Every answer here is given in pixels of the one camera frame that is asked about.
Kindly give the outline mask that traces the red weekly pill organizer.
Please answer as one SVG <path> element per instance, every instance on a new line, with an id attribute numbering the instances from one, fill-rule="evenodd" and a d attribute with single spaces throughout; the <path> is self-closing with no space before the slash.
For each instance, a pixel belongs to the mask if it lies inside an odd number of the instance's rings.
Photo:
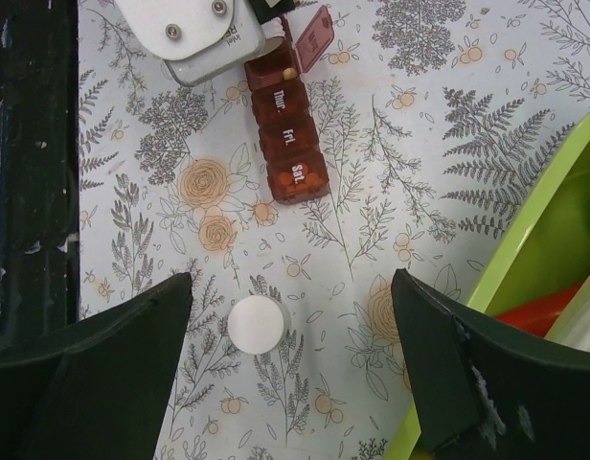
<path id="1" fill-rule="evenodd" d="M 271 194 L 281 204 L 296 204 L 329 193 L 329 173 L 321 152 L 310 100 L 301 75 L 307 73 L 334 39 L 332 19 L 322 6 L 296 40 L 280 18 L 284 42 L 244 64 L 252 112 Z"/>

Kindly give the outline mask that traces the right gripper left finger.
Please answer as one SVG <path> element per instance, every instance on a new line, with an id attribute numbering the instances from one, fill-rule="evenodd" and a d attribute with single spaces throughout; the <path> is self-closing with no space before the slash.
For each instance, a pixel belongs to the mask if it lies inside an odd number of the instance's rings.
<path id="1" fill-rule="evenodd" d="M 193 301 L 179 273 L 0 352 L 0 459 L 150 459 Z"/>

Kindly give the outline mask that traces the white bottle cap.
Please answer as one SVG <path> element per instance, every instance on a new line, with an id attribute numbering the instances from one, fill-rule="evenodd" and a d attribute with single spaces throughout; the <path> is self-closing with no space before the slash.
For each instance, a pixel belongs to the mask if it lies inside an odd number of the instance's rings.
<path id="1" fill-rule="evenodd" d="M 290 326 L 286 308 L 264 295 L 249 295 L 236 302 L 227 317 L 228 337 L 247 355 L 270 353 L 285 338 Z"/>

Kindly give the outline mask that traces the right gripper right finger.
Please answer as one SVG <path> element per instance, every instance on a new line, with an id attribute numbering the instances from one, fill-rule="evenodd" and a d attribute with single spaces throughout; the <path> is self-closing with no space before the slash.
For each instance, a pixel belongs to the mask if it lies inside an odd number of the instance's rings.
<path id="1" fill-rule="evenodd" d="M 438 459 L 590 459 L 590 353 L 519 331 L 395 272 L 421 431 Z"/>

